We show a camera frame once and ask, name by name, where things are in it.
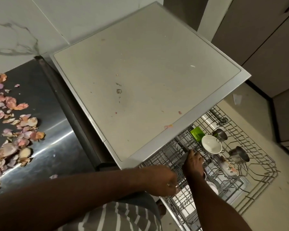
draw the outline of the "white marble wall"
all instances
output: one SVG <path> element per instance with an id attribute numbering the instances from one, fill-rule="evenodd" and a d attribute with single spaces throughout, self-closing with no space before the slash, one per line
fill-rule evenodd
<path id="1" fill-rule="evenodd" d="M 0 0 L 0 73 L 68 46 L 154 1 Z"/>

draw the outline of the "person's left hand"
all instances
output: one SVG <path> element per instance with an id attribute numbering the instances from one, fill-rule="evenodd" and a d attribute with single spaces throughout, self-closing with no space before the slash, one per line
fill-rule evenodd
<path id="1" fill-rule="evenodd" d="M 177 175 L 165 165 L 152 165 L 140 169 L 143 175 L 144 190 L 153 196 L 172 196 L 176 188 Z"/>

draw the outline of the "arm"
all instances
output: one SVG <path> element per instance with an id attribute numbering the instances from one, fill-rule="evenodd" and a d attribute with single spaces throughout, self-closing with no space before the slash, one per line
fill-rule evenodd
<path id="1" fill-rule="evenodd" d="M 0 230 L 54 230 L 134 192 L 174 195 L 176 182 L 176 174 L 163 165 L 48 180 L 0 195 Z"/>
<path id="2" fill-rule="evenodd" d="M 237 211 L 216 195 L 202 178 L 202 163 L 201 155 L 199 153 L 195 155 L 194 151 L 190 150 L 183 167 L 202 229 L 204 231 L 251 231 Z"/>

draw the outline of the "cabinet door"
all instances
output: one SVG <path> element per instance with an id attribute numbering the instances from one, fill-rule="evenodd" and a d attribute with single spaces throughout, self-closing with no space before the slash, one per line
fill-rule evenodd
<path id="1" fill-rule="evenodd" d="M 239 65 L 289 16 L 289 0 L 233 0 L 212 43 Z"/>
<path id="2" fill-rule="evenodd" d="M 252 81 L 268 96 L 289 89 L 289 18 L 244 63 Z"/>
<path id="3" fill-rule="evenodd" d="M 289 90 L 274 97 L 273 101 L 280 140 L 289 141 Z"/>

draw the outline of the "dishwasher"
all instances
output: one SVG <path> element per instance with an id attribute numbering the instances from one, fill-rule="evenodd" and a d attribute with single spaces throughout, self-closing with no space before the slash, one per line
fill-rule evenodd
<path id="1" fill-rule="evenodd" d="M 196 141 L 190 132 L 196 127 L 200 127 L 205 135 L 212 134 L 217 128 L 227 134 L 228 139 L 221 142 L 222 151 L 219 154 L 208 153 Z M 246 151 L 249 162 L 237 164 L 233 161 L 229 151 L 236 147 Z M 239 214 L 243 214 L 278 175 L 274 160 L 218 106 L 214 106 L 140 165 L 145 167 L 163 164 L 177 173 L 180 192 L 171 197 L 162 197 L 161 200 L 181 230 L 201 229 L 193 197 L 182 171 L 189 149 L 200 152 L 204 158 L 206 180 L 214 183 L 219 196 Z M 226 173 L 221 163 L 223 158 L 235 167 L 237 175 Z"/>

